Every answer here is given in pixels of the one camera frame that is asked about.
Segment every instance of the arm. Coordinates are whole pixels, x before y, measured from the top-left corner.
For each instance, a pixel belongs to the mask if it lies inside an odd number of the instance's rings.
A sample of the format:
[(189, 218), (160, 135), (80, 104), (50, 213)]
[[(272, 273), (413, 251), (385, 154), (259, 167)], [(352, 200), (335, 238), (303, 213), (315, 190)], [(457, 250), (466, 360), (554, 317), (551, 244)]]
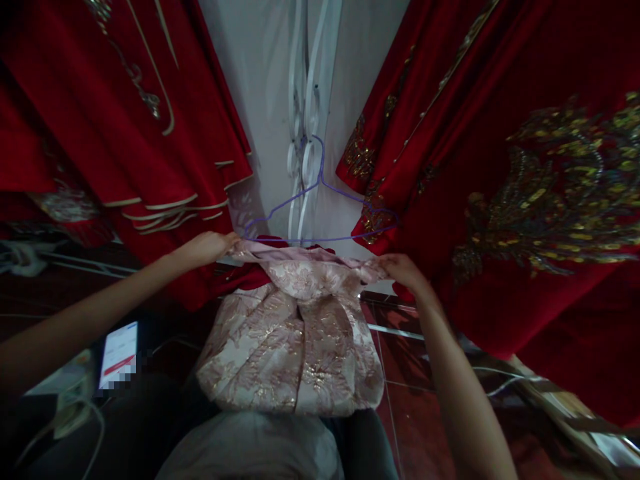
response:
[(458, 478), (517, 479), (500, 424), (429, 282), (406, 255), (384, 255), (381, 264), (416, 298)]
[(222, 257), (238, 240), (206, 232), (132, 276), (0, 345), (0, 398), (22, 395), (180, 275)]

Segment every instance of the gold embroidery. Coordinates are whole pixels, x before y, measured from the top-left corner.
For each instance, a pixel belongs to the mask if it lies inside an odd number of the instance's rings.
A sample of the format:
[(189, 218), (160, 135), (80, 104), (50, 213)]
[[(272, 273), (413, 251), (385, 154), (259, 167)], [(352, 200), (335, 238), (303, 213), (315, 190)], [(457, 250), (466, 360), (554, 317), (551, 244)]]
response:
[(349, 174), (356, 178), (368, 179), (373, 173), (375, 166), (375, 162), (373, 161), (375, 150), (364, 147), (364, 138), (362, 138), (364, 123), (364, 115), (360, 115), (351, 134), (351, 138), (349, 138), (349, 142), (347, 143), (344, 162), (349, 168)]
[(416, 194), (418, 197), (422, 195), (427, 189), (427, 184), (438, 176), (438, 171), (438, 167), (434, 167), (428, 164), (420, 169), (420, 173), (418, 173), (418, 184), (416, 190)]
[[(380, 185), (383, 180), (372, 180), (367, 186), (367, 194), (365, 195), (365, 201), (370, 204), (370, 207), (365, 204), (362, 209), (362, 216), (360, 222), (365, 229), (365, 232), (373, 232), (382, 228), (388, 227), (395, 218), (392, 214), (386, 211), (376, 211), (378, 209), (384, 209), (385, 198), (378, 193)], [(364, 237), (364, 240), (372, 245), (378, 240), (382, 232)]]
[(409, 66), (411, 64), (411, 60), (413, 60), (413, 51), (415, 50), (415, 45), (411, 46), (409, 50), (409, 56), (405, 60), (405, 68), (402, 71), (402, 75), (400, 75), (400, 80), (398, 82), (398, 90), (395, 95), (389, 95), (385, 102), (385, 128), (384, 131), (387, 130), (389, 126), (389, 120), (391, 120), (391, 114), (395, 109), (395, 106), (398, 104), (398, 97), (400, 97), (400, 93), (402, 92), (402, 88), (405, 86), (405, 80), (407, 79), (407, 75), (409, 74)]
[[(474, 20), (462, 44), (460, 45), (460, 47), (458, 48), (458, 51), (455, 54), (453, 65), (451, 66), (451, 68), (449, 68), (448, 72), (446, 72), (442, 80), (440, 80), (440, 84), (438, 85), (438, 91), (436, 92), (435, 96), (431, 100), (431, 103), (429, 104), (427, 109), (424, 112), (422, 112), (420, 122), (422, 122), (422, 119), (428, 114), (429, 110), (431, 110), (431, 107), (433, 106), (435, 101), (438, 99), (438, 97), (442, 93), (442, 90), (444, 90), (445, 86), (448, 84), (449, 80), (451, 79), (451, 77), (457, 70), (458, 66), (460, 65), (460, 62), (462, 62), (462, 59), (465, 57), (465, 55), (473, 45), (473, 42), (476, 40), (478, 34), (482, 30), (482, 28), (485, 26), (485, 23), (487, 22), (487, 20), (489, 19), (492, 12), (495, 10), (496, 5), (499, 2), (500, 0), (489, 0), (485, 5), (485, 7), (483, 8), (482, 12), (480, 12), (480, 14)], [(427, 188), (428, 182), (436, 178), (439, 170), (440, 170), (439, 168), (432, 167), (430, 165), (426, 165), (423, 167), (422, 173), (418, 179), (418, 185), (415, 191), (416, 196), (414, 200), (417, 199), (420, 195), (422, 195), (424, 190), (426, 190)]]
[(160, 98), (157, 95), (152, 93), (148, 93), (144, 91), (144, 89), (140, 86), (140, 82), (142, 82), (142, 70), (135, 63), (129, 64), (120, 50), (120, 47), (111, 39), (109, 32), (107, 30), (107, 24), (109, 20), (111, 20), (111, 4), (112, 0), (85, 0), (85, 4), (87, 8), (89, 8), (93, 18), (96, 23), (100, 27), (100, 31), (107, 37), (109, 43), (113, 46), (113, 48), (118, 52), (118, 56), (120, 56), (120, 62), (122, 66), (125, 68), (127, 75), (133, 82), (135, 88), (138, 90), (138, 94), (140, 98), (145, 103), (149, 111), (151, 112), (153, 118), (156, 120), (160, 120)]
[(617, 263), (640, 245), (640, 97), (608, 120), (589, 118), (575, 97), (534, 111), (509, 137), (511, 170), (490, 200), (469, 196), (468, 242), (453, 264), (459, 283), (482, 272), (484, 256), (570, 275), (554, 262)]

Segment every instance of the white cloth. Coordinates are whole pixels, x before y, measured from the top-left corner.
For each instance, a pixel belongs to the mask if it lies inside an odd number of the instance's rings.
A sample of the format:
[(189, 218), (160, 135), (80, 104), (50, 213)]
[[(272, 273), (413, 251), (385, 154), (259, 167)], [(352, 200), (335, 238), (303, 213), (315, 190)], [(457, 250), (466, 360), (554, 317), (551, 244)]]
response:
[(333, 434), (318, 417), (222, 412), (187, 434), (157, 480), (236, 476), (342, 480)]

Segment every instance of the hanging garment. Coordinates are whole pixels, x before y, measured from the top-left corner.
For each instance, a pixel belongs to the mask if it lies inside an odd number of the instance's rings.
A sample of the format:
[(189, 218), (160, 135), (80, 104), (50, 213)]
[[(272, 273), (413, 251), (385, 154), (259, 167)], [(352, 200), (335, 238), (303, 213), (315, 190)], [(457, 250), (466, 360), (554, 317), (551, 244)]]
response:
[[(231, 230), (250, 151), (196, 0), (26, 1), (0, 58), (140, 260)], [(170, 290), (197, 309), (212, 276)]]
[(66, 233), (84, 247), (113, 240), (94, 198), (11, 76), (0, 67), (0, 222)]
[(222, 302), (197, 378), (224, 409), (344, 417), (376, 408), (382, 366), (358, 294), (386, 278), (371, 261), (242, 241), (233, 258), (271, 282)]
[(620, 425), (640, 422), (620, 288), (640, 275), (639, 9), (412, 1), (337, 169), (401, 216), (361, 244), (408, 253), (473, 342)]

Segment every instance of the beige trim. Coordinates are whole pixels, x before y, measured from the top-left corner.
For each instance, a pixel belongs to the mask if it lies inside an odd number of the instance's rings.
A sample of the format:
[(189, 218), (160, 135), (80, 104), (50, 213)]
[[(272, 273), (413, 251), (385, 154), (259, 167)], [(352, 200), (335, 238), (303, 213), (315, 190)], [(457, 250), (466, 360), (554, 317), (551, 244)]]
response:
[(169, 44), (169, 50), (171, 50), (171, 55), (173, 56), (175, 67), (180, 70), (180, 66), (178, 66), (178, 58), (175, 56), (175, 51), (173, 50), (173, 42), (171, 42), (171, 36), (169, 34), (169, 28), (167, 27), (167, 22), (165, 20), (165, 14), (162, 12), (162, 6), (160, 6), (160, 0), (155, 0), (155, 9), (158, 10), (160, 26), (162, 27), (162, 31), (165, 33), (165, 38), (167, 39), (167, 43)]
[(224, 206), (226, 206), (229, 203), (229, 199), (224, 200), (224, 202), (222, 203), (218, 203), (217, 205), (211, 205), (209, 207), (187, 207), (185, 208), (185, 210), (211, 210), (214, 208), (222, 208)]
[[(174, 215), (180, 215), (181, 212), (176, 212)], [(150, 228), (153, 227), (157, 227), (158, 225), (160, 225), (164, 220), (166, 220), (167, 217), (160, 217), (158, 218), (158, 220), (154, 220), (150, 223), (146, 223), (144, 225), (136, 225), (135, 223), (133, 224), (133, 228), (135, 228), (136, 230), (148, 230)]]
[(198, 198), (198, 194), (194, 193), (188, 199), (180, 200), (173, 203), (165, 203), (164, 205), (145, 205), (145, 208), (147, 210), (163, 210), (163, 209), (168, 209), (172, 207), (178, 207), (179, 205), (184, 205), (186, 203), (189, 203), (192, 200), (195, 200), (196, 198)]
[(185, 212), (184, 212), (184, 210), (182, 210), (182, 211), (177, 212), (174, 215), (175, 218), (171, 219), (171, 221), (169, 221), (169, 222), (164, 223), (164, 221), (168, 220), (169, 218), (168, 217), (163, 217), (163, 218), (160, 218), (160, 219), (156, 220), (153, 223), (150, 223), (148, 225), (144, 225), (142, 227), (136, 227), (134, 225), (133, 228), (135, 228), (136, 230), (141, 231), (141, 234), (145, 233), (145, 232), (146, 233), (150, 233), (152, 231), (160, 231), (160, 230), (163, 230), (167, 225), (173, 225), (174, 223), (178, 222), (184, 216), (184, 214), (185, 214)]
[(167, 101), (167, 108), (169, 109), (169, 126), (163, 130), (162, 135), (165, 137), (168, 136), (175, 127), (175, 118), (173, 116), (173, 108), (171, 107), (171, 100), (169, 100), (169, 96), (167, 94), (167, 89), (165, 88), (165, 84), (162, 82), (162, 77), (160, 77), (160, 72), (158, 71), (158, 67), (155, 64), (155, 60), (153, 59), (153, 55), (151, 54), (151, 49), (149, 48), (149, 44), (147, 43), (147, 38), (145, 37), (144, 32), (142, 31), (142, 27), (140, 26), (140, 22), (138, 22), (138, 17), (135, 14), (135, 10), (133, 9), (133, 5), (131, 4), (131, 0), (127, 0), (127, 4), (129, 9), (131, 10), (131, 14), (133, 16), (133, 20), (135, 21), (135, 26), (138, 28), (138, 32), (142, 37), (142, 42), (145, 44), (145, 48), (147, 49), (147, 54), (149, 55), (149, 60), (151, 60), (151, 64), (153, 66), (153, 70), (155, 70), (155, 75), (158, 77), (158, 82), (160, 82), (160, 88), (162, 88), (162, 93), (165, 94), (165, 100)]
[(129, 199), (129, 200), (120, 200), (120, 201), (116, 201), (116, 202), (106, 202), (106, 203), (103, 203), (102, 205), (104, 207), (125, 207), (126, 205), (133, 205), (134, 203), (139, 203), (139, 202), (142, 202), (142, 198), (136, 197), (134, 199)]
[(132, 215), (128, 215), (124, 212), (122, 212), (122, 216), (124, 218), (128, 218), (129, 220), (135, 220), (135, 221), (144, 221), (144, 220), (154, 220), (156, 218), (162, 218), (162, 217), (170, 217), (178, 212), (184, 211), (183, 207), (178, 207), (175, 209), (171, 209), (171, 210), (165, 210), (162, 211), (160, 213), (153, 213), (151, 215), (146, 215), (145, 217), (134, 217)]
[(140, 232), (140, 235), (148, 235), (150, 233), (154, 233), (154, 232), (158, 232), (158, 231), (173, 230), (173, 229), (178, 228), (180, 225), (182, 225), (187, 220), (198, 216), (197, 213), (192, 213), (190, 215), (187, 215), (186, 217), (183, 217), (183, 215), (184, 215), (184, 212), (181, 212), (178, 215), (178, 217), (175, 220), (173, 220), (172, 222), (170, 222), (170, 223), (168, 223), (168, 224), (166, 224), (166, 225), (164, 225), (162, 227), (156, 228), (154, 230)]
[(228, 184), (228, 185), (225, 187), (225, 191), (227, 191), (227, 189), (228, 189), (228, 188), (231, 188), (231, 187), (233, 187), (234, 185), (237, 185), (238, 183), (242, 183), (242, 182), (244, 182), (244, 180), (248, 180), (248, 179), (250, 179), (252, 176), (253, 176), (253, 174), (250, 174), (248, 177), (244, 177), (242, 180), (238, 180), (237, 182), (233, 182), (233, 183)]
[(220, 215), (222, 215), (222, 212), (218, 212), (215, 215), (212, 215), (210, 217), (204, 217), (202, 220), (213, 220), (214, 218), (218, 218)]

